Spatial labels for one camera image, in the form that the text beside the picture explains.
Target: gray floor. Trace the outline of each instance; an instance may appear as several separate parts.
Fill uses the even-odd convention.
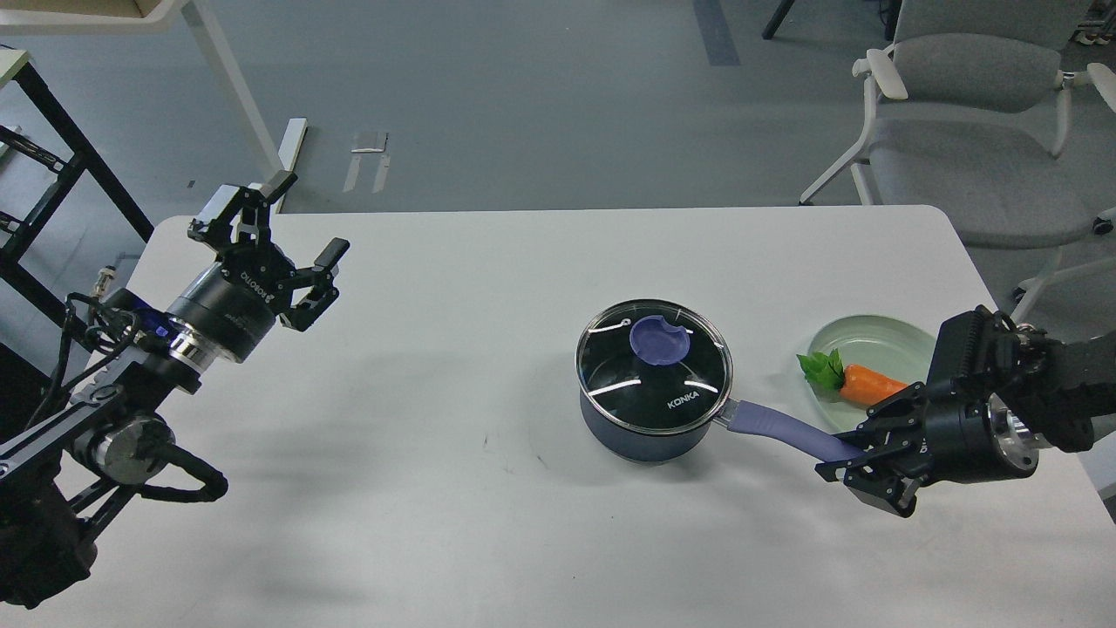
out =
[[[309,117],[289,212],[793,204],[856,137],[860,85],[849,67],[885,45],[877,3],[860,0],[799,2],[771,41],[759,33],[775,0],[214,4],[272,133]],[[716,4],[740,65],[711,64],[698,9]],[[222,182],[259,178],[181,20],[158,35],[0,42],[32,52],[153,221],[195,213]],[[1116,46],[1070,44],[1064,68],[1094,60],[1116,67]],[[1076,105],[1064,163],[1099,210],[1116,203],[1116,115],[1091,89]],[[1043,105],[1019,122],[1048,138],[1051,112]],[[15,86],[0,91],[0,124],[61,149]],[[389,132],[382,189],[378,156],[349,175],[349,151],[368,132]],[[23,161],[0,161],[2,211],[26,211],[46,184]],[[857,202],[850,178],[816,202]],[[122,257],[126,277],[127,257],[142,249],[86,182],[27,265],[65,293],[86,290],[97,268]],[[1043,259],[971,252],[1003,307]],[[1110,254],[1116,235],[1071,252]],[[1032,322],[1067,341],[1107,332],[1113,283],[1109,272],[1058,286]],[[48,370],[56,331],[10,290],[0,296],[0,338]],[[1086,458],[1101,490],[1116,483],[1107,442]]]

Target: green plate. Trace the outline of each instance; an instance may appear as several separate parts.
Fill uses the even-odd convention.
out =
[[[810,341],[809,352],[828,355],[834,349],[839,350],[846,366],[862,365],[892,379],[913,384],[926,380],[930,359],[934,356],[934,337],[903,321],[863,313],[821,328]],[[854,431],[865,419],[864,408],[845,402],[836,393],[807,387],[834,432]]]

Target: glass lid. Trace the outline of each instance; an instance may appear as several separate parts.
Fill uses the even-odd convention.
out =
[[[581,335],[581,393],[620,427],[671,435],[705,424],[728,399],[732,361],[721,335],[666,300],[614,305]]]

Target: carrot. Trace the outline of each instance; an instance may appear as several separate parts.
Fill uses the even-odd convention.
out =
[[[875,406],[906,385],[860,365],[843,366],[840,355],[811,354],[799,356],[806,381],[827,390],[836,390],[844,399],[862,406]]]
[[[906,388],[906,385],[860,365],[845,367],[845,386],[837,392],[862,406],[875,406]]]

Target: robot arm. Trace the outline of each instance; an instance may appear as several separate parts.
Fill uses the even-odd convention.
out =
[[[837,435],[864,451],[817,465],[863,502],[911,516],[915,492],[1029,477],[1039,450],[1093,447],[1093,417],[1116,413],[1116,332],[1064,345],[979,307],[942,325],[926,383]]]
[[[52,385],[27,429],[0,444],[0,599],[33,608],[88,578],[97,554],[94,541],[137,495],[212,502],[228,491],[219,471],[175,444],[156,409],[176,388],[196,393],[214,359],[243,361],[276,319],[305,331],[337,298],[333,281],[347,241],[335,238],[308,268],[296,268],[271,242],[270,205],[294,181],[292,173],[281,172],[260,189],[218,190],[189,230],[192,239],[213,248],[217,259],[166,311],[125,289],[104,302],[71,294],[89,303],[90,319],[99,323],[94,329],[103,335],[79,342],[109,345],[112,351],[92,373],[104,370],[68,407],[65,396],[90,371],[66,386]],[[292,305],[295,290],[305,288],[308,293]],[[67,354],[66,335],[75,329],[64,329],[61,355]],[[65,370],[60,365],[56,380]],[[98,476],[69,500],[55,484],[64,452]],[[147,484],[167,464],[202,486]],[[103,499],[94,514],[79,516]]]

